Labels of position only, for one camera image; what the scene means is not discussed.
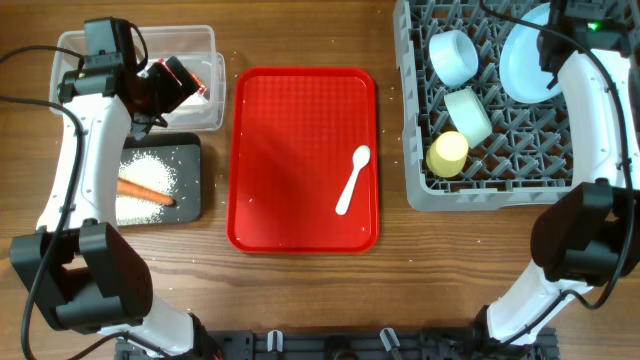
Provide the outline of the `red snack wrapper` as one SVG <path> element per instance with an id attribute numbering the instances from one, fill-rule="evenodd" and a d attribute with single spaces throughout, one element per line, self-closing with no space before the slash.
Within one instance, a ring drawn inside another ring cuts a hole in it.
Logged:
<path id="1" fill-rule="evenodd" d="M 164 58 L 159 58 L 157 60 L 157 63 L 163 65 L 169 72 L 172 73 L 174 77 L 176 77 L 175 72 L 169 68 L 169 66 L 167 65 L 167 61 Z M 208 87 L 195 73 L 189 72 L 189 75 L 193 78 L 194 82 L 198 85 L 197 94 L 199 94 L 200 96 L 206 97 L 208 94 Z"/>

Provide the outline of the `light blue plate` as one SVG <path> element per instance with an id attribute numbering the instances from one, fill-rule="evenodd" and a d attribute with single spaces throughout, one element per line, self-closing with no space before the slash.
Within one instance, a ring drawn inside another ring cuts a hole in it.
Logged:
<path id="1" fill-rule="evenodd" d="M 540 31 L 515 25 L 505 40 L 499 62 L 499 79 L 506 94 L 524 104 L 540 103 L 561 93 L 548 88 L 553 75 L 541 70 L 537 39 Z"/>

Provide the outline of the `white rice pile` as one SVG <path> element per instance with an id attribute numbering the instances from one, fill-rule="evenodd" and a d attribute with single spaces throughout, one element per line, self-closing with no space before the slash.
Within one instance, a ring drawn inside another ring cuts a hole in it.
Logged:
<path id="1" fill-rule="evenodd" d="M 176 171 L 173 168 L 159 156 L 141 152 L 134 152 L 130 160 L 120 165 L 119 178 L 171 197 L 177 183 Z M 172 207 L 117 193 L 115 206 L 116 219 L 120 226 L 159 223 L 165 210 Z"/>

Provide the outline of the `light blue bowl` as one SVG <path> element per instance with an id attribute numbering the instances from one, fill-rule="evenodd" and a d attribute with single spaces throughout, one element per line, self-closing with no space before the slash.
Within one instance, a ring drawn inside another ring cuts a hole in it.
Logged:
<path id="1" fill-rule="evenodd" d="M 460 30 L 434 35 L 428 49 L 436 75 L 448 87 L 460 87 L 478 71 L 479 59 L 475 46 Z"/>

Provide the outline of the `orange carrot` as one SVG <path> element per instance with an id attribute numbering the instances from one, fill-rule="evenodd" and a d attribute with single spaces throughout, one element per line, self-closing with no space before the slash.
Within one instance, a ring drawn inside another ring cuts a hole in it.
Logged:
<path id="1" fill-rule="evenodd" d="M 162 206 L 174 206 L 173 197 L 145 188 L 128 180 L 119 178 L 116 193 L 121 196 L 128 196 Z"/>

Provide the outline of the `green bowl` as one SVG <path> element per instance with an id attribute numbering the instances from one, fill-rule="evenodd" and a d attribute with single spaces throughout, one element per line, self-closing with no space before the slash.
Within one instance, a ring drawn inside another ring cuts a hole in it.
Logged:
<path id="1" fill-rule="evenodd" d="M 492 134 L 484 106 L 471 88 L 445 95 L 444 102 L 453 125 L 467 139 L 470 148 L 477 147 Z"/>

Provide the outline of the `yellow plastic cup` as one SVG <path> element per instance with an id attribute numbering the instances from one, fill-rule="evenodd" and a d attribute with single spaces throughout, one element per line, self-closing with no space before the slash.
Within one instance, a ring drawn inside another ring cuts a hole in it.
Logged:
<path id="1" fill-rule="evenodd" d="M 429 147 L 426 165 L 438 177 L 456 176 L 465 165 L 468 150 L 467 139 L 461 133 L 444 132 Z"/>

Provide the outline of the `white plastic spoon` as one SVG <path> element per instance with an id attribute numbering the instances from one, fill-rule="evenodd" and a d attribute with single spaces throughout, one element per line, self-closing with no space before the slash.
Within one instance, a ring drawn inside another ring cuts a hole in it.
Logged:
<path id="1" fill-rule="evenodd" d="M 352 156 L 352 171 L 335 207 L 337 215 L 344 216 L 350 206 L 360 171 L 369 163 L 371 151 L 367 145 L 360 145 Z"/>

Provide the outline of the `white napkin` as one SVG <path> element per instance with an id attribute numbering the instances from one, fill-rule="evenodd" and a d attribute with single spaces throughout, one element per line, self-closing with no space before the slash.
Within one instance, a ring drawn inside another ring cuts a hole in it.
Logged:
<path id="1" fill-rule="evenodd" d="M 196 92 L 184 100 L 178 107 L 170 113 L 163 113 L 163 116 L 179 116 L 196 113 L 209 103 L 207 93 Z"/>

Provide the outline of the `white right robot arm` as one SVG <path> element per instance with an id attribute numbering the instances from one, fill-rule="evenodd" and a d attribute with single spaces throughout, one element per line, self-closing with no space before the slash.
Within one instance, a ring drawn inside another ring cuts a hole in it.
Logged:
<path id="1" fill-rule="evenodd" d="M 505 92 L 522 103 L 561 94 L 573 151 L 570 191 L 531 233 L 531 262 L 484 307 L 480 357 L 509 354 L 572 300 L 599 288 L 598 309 L 639 260 L 639 146 L 632 43 L 613 1 L 551 1 L 513 22 L 500 58 Z"/>

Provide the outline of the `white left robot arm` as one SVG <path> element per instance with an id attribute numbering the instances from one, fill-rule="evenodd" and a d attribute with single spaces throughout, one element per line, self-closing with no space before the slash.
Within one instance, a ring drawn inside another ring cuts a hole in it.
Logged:
<path id="1" fill-rule="evenodd" d="M 28 292 L 21 331 L 34 312 L 50 328 L 120 338 L 162 359 L 219 359 L 222 349 L 193 314 L 153 292 L 146 262 L 116 222 L 120 159 L 199 89 L 176 58 L 137 54 L 140 30 L 114 17 L 84 24 L 87 51 L 64 74 L 53 106 L 63 138 L 48 203 L 32 234 L 15 237 L 10 261 Z"/>

